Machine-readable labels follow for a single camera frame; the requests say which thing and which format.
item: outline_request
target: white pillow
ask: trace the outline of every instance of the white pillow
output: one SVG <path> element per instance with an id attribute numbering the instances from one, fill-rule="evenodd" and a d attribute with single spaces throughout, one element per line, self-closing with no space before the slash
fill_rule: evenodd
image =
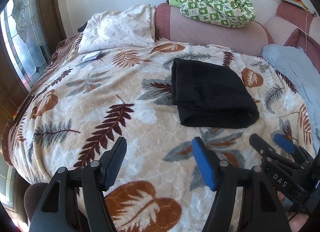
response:
<path id="1" fill-rule="evenodd" d="M 118 47 L 148 47 L 155 41 L 156 7 L 134 5 L 124 12 L 94 14 L 88 21 L 78 53 Z"/>

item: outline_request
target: quilted bedspread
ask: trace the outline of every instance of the quilted bedspread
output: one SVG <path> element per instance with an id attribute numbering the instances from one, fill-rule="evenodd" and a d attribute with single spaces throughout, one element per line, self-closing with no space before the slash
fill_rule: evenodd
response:
<path id="1" fill-rule="evenodd" d="M 249 145 L 252 133 L 283 155 L 273 143 L 275 133 L 314 155 L 303 99 L 262 57 L 171 41 L 104 50 L 100 59 L 82 63 L 84 56 L 75 46 L 39 88 L 18 125 L 12 159 L 31 184 L 50 182 L 59 167 L 84 167 L 125 137 L 127 154 L 105 193 L 118 231 L 202 231 L 215 193 L 204 185 L 193 158 L 195 136 L 220 159 L 248 169 L 261 160 Z M 171 104 L 174 58 L 230 67 L 255 100 L 260 119 L 239 130 L 181 126 Z M 84 212 L 81 190 L 78 201 Z M 241 190 L 234 228 L 240 201 Z"/>

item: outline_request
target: light blue fabric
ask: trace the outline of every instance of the light blue fabric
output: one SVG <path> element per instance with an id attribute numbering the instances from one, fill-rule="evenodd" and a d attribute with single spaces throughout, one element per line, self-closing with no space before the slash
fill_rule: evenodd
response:
<path id="1" fill-rule="evenodd" d="M 307 106 L 312 130 L 313 147 L 320 148 L 320 74 L 307 55 L 300 49 L 270 44 L 262 56 L 294 84 Z"/>

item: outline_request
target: metal screw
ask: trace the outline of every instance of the metal screw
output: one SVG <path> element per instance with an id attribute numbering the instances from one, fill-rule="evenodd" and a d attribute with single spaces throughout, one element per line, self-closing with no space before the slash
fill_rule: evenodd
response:
<path id="1" fill-rule="evenodd" d="M 90 163 L 90 166 L 91 167 L 97 167 L 99 165 L 99 161 L 92 161 L 91 163 Z"/>
<path id="2" fill-rule="evenodd" d="M 261 171 L 262 171 L 262 169 L 261 169 L 259 166 L 254 166 L 254 167 L 253 167 L 253 170 L 254 170 L 255 172 L 261 172 Z"/>
<path id="3" fill-rule="evenodd" d="M 225 161 L 225 160 L 222 160 L 222 161 L 220 161 L 220 165 L 222 167 L 227 167 L 229 165 L 229 163 L 227 161 Z"/>
<path id="4" fill-rule="evenodd" d="M 58 169 L 58 173 L 63 173 L 63 172 L 65 172 L 65 170 L 66 170 L 66 167 L 60 167 Z"/>

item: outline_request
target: blue rubber tip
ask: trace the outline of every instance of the blue rubber tip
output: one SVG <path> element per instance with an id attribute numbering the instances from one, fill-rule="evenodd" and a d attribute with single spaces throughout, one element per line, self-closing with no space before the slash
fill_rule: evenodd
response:
<path id="1" fill-rule="evenodd" d="M 289 154 L 295 153 L 294 145 L 285 139 L 281 134 L 275 134 L 273 137 L 274 142 L 279 145 L 283 150 Z"/>
<path id="2" fill-rule="evenodd" d="M 199 167 L 202 179 L 211 190 L 214 190 L 216 183 L 214 182 L 213 169 L 205 155 L 206 150 L 207 148 L 200 137 L 195 137 L 192 140 L 192 153 Z"/>

